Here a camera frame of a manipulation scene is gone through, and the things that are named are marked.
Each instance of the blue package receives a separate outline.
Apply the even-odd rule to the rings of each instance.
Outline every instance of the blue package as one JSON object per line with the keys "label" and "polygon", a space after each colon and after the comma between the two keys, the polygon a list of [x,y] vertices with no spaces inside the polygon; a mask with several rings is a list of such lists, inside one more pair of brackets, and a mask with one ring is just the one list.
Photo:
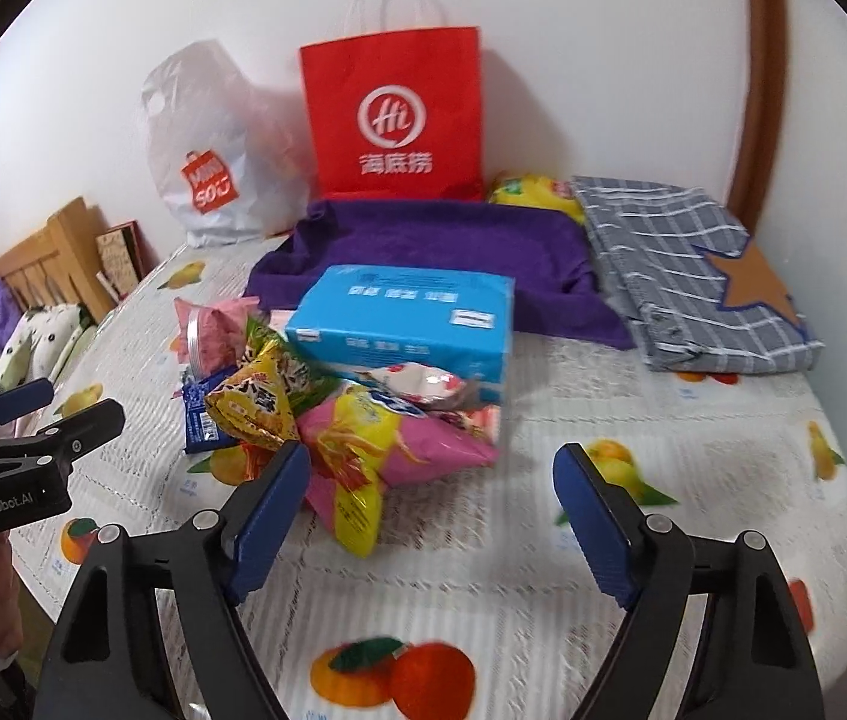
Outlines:
{"label": "blue package", "polygon": [[510,356],[513,279],[390,266],[327,268],[286,326],[307,358],[368,383],[367,370],[424,362],[481,382],[502,399]]}
{"label": "blue package", "polygon": [[198,452],[212,452],[214,449],[238,445],[238,440],[217,427],[217,423],[206,413],[204,404],[206,394],[217,389],[224,379],[237,371],[236,365],[231,365],[199,382],[184,384],[184,425],[187,431],[185,454],[195,455]]}

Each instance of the purple towel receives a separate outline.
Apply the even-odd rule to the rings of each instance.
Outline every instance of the purple towel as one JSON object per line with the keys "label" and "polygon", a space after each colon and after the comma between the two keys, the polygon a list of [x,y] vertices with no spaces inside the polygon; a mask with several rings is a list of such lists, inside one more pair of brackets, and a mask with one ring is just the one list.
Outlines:
{"label": "purple towel", "polygon": [[251,271],[245,295],[297,308],[330,265],[482,271],[516,280],[513,328],[618,349],[633,341],[597,295],[584,231],[567,215],[446,200],[321,200]]}

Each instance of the silver screw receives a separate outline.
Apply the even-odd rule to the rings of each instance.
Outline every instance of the silver screw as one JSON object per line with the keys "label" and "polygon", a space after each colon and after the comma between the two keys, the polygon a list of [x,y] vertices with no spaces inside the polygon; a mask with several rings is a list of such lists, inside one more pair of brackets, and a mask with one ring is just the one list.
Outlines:
{"label": "silver screw", "polygon": [[203,512],[197,512],[193,515],[193,527],[198,531],[209,531],[220,522],[220,517],[213,509],[204,509]]}
{"label": "silver screw", "polygon": [[647,527],[654,533],[670,533],[673,530],[673,521],[663,514],[651,514],[647,517]]}
{"label": "silver screw", "polygon": [[101,544],[109,544],[110,541],[117,541],[120,538],[119,525],[105,525],[97,531],[97,540]]}
{"label": "silver screw", "polygon": [[757,531],[747,531],[743,535],[743,543],[751,549],[763,549],[767,545],[767,539]]}

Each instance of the brown star patch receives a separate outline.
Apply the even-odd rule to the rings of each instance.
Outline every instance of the brown star patch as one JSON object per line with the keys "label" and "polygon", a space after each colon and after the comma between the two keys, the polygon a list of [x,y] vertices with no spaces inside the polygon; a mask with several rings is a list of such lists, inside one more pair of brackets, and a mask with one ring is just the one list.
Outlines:
{"label": "brown star patch", "polygon": [[737,257],[710,250],[700,250],[700,253],[715,271],[727,277],[721,309],[738,311],[764,306],[786,319],[798,332],[804,332],[804,324],[797,316],[785,283],[775,274],[753,239],[747,241]]}

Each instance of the tablecloth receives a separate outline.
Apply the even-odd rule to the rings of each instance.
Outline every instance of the tablecloth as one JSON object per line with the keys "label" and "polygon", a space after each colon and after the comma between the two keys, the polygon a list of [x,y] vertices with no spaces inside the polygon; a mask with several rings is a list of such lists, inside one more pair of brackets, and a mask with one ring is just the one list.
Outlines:
{"label": "tablecloth", "polygon": [[[213,473],[188,472],[206,456],[182,453],[182,405],[170,397],[172,298],[239,295],[254,262],[279,242],[179,250],[101,325],[35,420],[35,428],[50,423],[67,398],[95,384],[127,413],[123,435],[76,464],[70,512],[12,535],[17,570],[54,619],[78,570],[71,561],[80,559],[81,533],[108,522],[131,535],[176,528],[233,490]],[[159,289],[187,265],[190,278],[171,286],[194,274],[197,283]],[[570,717],[622,613],[597,591],[561,521],[550,472],[565,442],[604,440],[660,493],[657,502],[676,502],[646,511],[664,512],[686,533],[765,533],[809,599],[821,682],[846,669],[847,461],[803,375],[689,381],[646,370],[636,351],[518,334],[504,413],[495,467],[388,492],[379,547],[367,560],[344,552],[309,512],[298,515],[264,588],[240,608],[291,718],[403,717],[395,703],[345,709],[310,683],[322,653],[382,635],[465,653],[476,673],[474,720]],[[823,471],[833,478],[820,478],[815,464],[821,442],[838,462]],[[68,529],[74,538],[62,538]],[[703,603],[687,607],[655,717],[676,712]],[[161,591],[158,605],[182,702],[189,716],[206,716],[172,593]]]}

